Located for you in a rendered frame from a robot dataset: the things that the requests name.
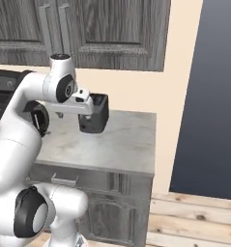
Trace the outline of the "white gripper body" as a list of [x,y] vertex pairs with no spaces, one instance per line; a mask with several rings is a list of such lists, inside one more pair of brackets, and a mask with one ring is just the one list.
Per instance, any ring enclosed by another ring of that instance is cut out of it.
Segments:
[[64,103],[47,102],[45,107],[50,112],[92,115],[94,112],[93,100],[89,97],[85,102],[76,102],[74,99],[69,99]]

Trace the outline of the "black toaster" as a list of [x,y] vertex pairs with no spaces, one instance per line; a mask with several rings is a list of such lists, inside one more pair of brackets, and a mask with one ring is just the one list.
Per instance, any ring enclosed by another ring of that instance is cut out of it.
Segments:
[[79,130],[84,133],[102,133],[109,119],[108,95],[90,94],[94,103],[94,110],[91,115],[79,115]]

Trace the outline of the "grey wood drawer front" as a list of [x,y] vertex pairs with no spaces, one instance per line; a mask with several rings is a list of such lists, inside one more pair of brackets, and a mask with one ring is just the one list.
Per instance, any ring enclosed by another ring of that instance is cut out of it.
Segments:
[[105,191],[107,189],[106,173],[93,170],[75,169],[43,164],[35,164],[29,178],[33,181],[51,182],[53,174],[58,178],[74,180],[78,177],[76,188]]

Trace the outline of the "grey wood base cupboard door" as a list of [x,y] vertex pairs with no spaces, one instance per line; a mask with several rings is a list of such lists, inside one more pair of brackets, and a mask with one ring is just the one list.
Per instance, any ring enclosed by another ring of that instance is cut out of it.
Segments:
[[88,209],[78,223],[86,237],[133,243],[137,207],[121,197],[88,193]]

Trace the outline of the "grey wood wall cupboard door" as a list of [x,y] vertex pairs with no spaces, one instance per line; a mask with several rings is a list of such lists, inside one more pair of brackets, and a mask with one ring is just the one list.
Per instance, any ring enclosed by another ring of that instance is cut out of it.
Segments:
[[171,0],[56,0],[68,4],[78,69],[164,69]]
[[39,7],[49,4],[52,54],[61,50],[56,0],[0,0],[0,65],[47,66]]

